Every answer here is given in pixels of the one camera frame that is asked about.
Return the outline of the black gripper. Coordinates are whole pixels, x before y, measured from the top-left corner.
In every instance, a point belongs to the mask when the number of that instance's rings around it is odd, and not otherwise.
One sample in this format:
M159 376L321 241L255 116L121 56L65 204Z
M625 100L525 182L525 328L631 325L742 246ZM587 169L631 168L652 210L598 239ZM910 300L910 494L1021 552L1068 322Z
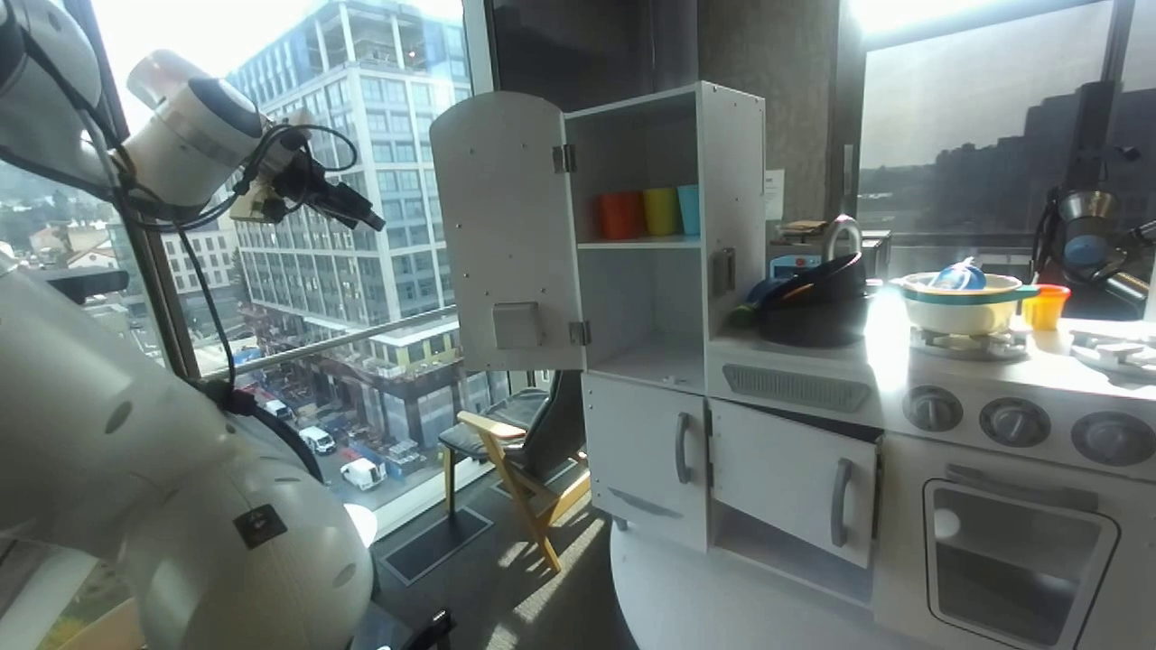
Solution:
M261 220L280 220L296 206L309 206L347 229L384 229L384 218L360 193L354 193L351 183L330 183L325 168L307 150L286 145L270 145L261 155L255 179L250 183L250 206Z

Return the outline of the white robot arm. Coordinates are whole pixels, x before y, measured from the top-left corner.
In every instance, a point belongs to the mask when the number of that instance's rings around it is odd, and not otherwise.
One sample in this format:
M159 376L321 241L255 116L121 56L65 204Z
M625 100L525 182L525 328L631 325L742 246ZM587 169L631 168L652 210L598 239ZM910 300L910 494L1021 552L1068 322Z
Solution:
M368 206L325 182L292 123L174 56L135 68L150 120L115 138L100 56L56 0L5 0L5 159L121 214L185 229L219 183L339 220ZM301 439L245 435L28 271L0 274L5 531L115 565L147 650L351 650L373 559Z

